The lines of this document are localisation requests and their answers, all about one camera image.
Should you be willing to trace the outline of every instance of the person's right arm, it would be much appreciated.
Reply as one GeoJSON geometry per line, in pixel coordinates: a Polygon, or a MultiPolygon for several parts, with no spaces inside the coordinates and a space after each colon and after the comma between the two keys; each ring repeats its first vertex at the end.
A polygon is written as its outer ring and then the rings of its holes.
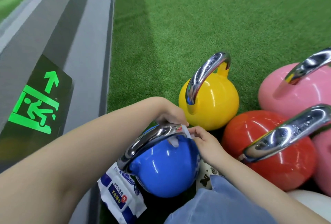
{"type": "Polygon", "coordinates": [[[202,127],[189,129],[195,135],[202,158],[217,169],[251,201],[266,209],[279,224],[328,224],[329,222],[299,201],[231,157],[218,140],[202,127]]]}

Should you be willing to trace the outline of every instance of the white and purple package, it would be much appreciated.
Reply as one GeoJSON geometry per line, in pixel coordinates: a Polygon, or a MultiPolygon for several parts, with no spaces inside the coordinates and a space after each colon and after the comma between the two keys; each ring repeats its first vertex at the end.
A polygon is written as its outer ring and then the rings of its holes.
{"type": "Polygon", "coordinates": [[[146,210],[144,198],[134,180],[115,162],[98,180],[101,199],[119,224],[134,223],[146,210]]]}

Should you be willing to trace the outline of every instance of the chrome handle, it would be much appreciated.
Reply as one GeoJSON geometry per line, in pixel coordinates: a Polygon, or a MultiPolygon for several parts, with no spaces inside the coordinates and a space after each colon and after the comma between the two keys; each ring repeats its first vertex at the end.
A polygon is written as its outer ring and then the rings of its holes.
{"type": "Polygon", "coordinates": [[[132,160],[134,160],[137,156],[142,154],[147,149],[155,146],[162,140],[169,138],[175,134],[186,136],[181,125],[172,123],[158,125],[155,128],[149,130],[148,132],[142,134],[134,141],[134,143],[130,147],[127,148],[125,153],[117,160],[118,168],[122,172],[131,174],[129,166],[132,160]]]}
{"type": "Polygon", "coordinates": [[[242,162],[266,159],[331,121],[331,106],[318,104],[284,122],[250,144],[238,158],[242,162]]]}
{"type": "Polygon", "coordinates": [[[206,78],[213,73],[218,66],[220,66],[223,62],[226,63],[226,70],[229,69],[231,64],[230,54],[225,52],[218,52],[212,55],[207,62],[203,64],[192,76],[190,81],[188,82],[185,99],[186,103],[189,105],[194,105],[195,100],[198,94],[198,91],[206,80],[206,78]]]}
{"type": "Polygon", "coordinates": [[[331,63],[331,47],[311,55],[302,63],[296,65],[285,77],[285,81],[291,85],[297,85],[307,75],[319,68],[331,63]]]}

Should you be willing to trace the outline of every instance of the blue kettlebell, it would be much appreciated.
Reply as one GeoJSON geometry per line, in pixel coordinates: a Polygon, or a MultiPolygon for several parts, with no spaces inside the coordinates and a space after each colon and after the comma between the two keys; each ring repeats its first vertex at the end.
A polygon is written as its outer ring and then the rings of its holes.
{"type": "Polygon", "coordinates": [[[136,176],[149,193],[170,198],[195,181],[200,153],[181,125],[166,123],[150,128],[117,161],[118,168],[136,176]]]}

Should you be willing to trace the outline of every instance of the person's left arm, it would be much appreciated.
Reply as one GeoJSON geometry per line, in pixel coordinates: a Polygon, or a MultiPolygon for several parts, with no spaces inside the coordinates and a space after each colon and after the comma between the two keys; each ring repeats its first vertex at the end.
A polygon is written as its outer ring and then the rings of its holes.
{"type": "Polygon", "coordinates": [[[67,223],[89,188],[153,121],[188,126],[182,109],[151,97],[57,138],[0,174],[2,223],[67,223]]]}

